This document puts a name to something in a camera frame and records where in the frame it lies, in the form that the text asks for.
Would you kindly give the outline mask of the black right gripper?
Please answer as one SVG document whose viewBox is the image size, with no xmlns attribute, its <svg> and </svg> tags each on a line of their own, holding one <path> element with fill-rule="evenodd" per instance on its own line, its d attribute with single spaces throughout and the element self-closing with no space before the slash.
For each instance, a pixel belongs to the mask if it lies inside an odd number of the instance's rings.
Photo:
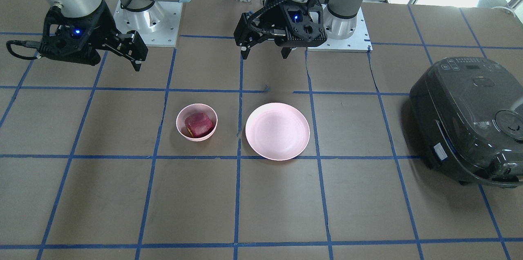
<svg viewBox="0 0 523 260">
<path fill-rule="evenodd" d="M 69 18 L 56 5 L 45 15 L 38 53 L 55 61 L 95 66 L 101 61 L 99 49 L 124 57 L 139 72 L 149 48 L 138 31 L 119 33 L 108 5 L 99 5 L 91 14 Z"/>
</svg>

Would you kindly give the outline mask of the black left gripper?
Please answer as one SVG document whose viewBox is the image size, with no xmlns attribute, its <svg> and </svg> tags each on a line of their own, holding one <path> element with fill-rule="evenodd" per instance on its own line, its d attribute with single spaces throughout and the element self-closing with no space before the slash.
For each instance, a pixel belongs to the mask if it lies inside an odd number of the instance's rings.
<svg viewBox="0 0 523 260">
<path fill-rule="evenodd" d="M 323 7 L 320 0 L 297 2 L 286 0 L 270 7 L 277 0 L 265 0 L 263 11 L 250 21 L 254 14 L 243 13 L 234 30 L 234 40 L 240 46 L 241 58 L 246 60 L 250 49 L 266 40 L 274 40 L 287 59 L 296 47 L 318 47 L 327 40 L 323 24 Z"/>
</svg>

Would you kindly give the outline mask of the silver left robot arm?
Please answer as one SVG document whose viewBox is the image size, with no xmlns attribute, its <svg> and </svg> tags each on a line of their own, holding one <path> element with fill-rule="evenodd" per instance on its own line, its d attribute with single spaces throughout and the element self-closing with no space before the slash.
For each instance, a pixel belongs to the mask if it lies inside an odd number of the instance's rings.
<svg viewBox="0 0 523 260">
<path fill-rule="evenodd" d="M 272 40 L 286 59 L 296 48 L 314 51 L 369 52 L 372 45 L 361 11 L 363 0 L 264 0 L 243 13 L 234 31 L 241 57 Z"/>
</svg>

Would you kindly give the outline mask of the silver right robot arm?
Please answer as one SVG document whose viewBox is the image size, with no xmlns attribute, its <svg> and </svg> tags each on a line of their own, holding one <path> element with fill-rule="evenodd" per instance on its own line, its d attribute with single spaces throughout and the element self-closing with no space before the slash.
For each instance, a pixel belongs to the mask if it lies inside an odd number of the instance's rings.
<svg viewBox="0 0 523 260">
<path fill-rule="evenodd" d="M 11 55 L 27 61 L 45 57 L 95 66 L 101 62 L 99 50 L 104 50 L 127 59 L 138 72 L 149 51 L 142 34 L 169 27 L 161 4 L 191 0 L 120 0 L 125 31 L 116 26 L 105 0 L 47 1 L 50 8 L 41 40 L 9 40 L 6 48 Z"/>
</svg>

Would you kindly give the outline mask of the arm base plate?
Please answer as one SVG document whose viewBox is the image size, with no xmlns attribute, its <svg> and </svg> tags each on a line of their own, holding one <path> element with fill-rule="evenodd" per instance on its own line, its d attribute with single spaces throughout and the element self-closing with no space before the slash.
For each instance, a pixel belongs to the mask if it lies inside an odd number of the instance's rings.
<svg viewBox="0 0 523 260">
<path fill-rule="evenodd" d="M 373 50 L 361 7 L 355 17 L 341 19 L 333 16 L 323 6 L 327 40 L 318 47 L 308 47 L 309 52 L 355 52 L 366 53 Z"/>
<path fill-rule="evenodd" d="M 118 3 L 113 18 L 122 33 L 137 31 L 148 47 L 176 47 L 182 10 L 180 2 L 155 2 L 140 12 L 124 10 Z"/>
</svg>

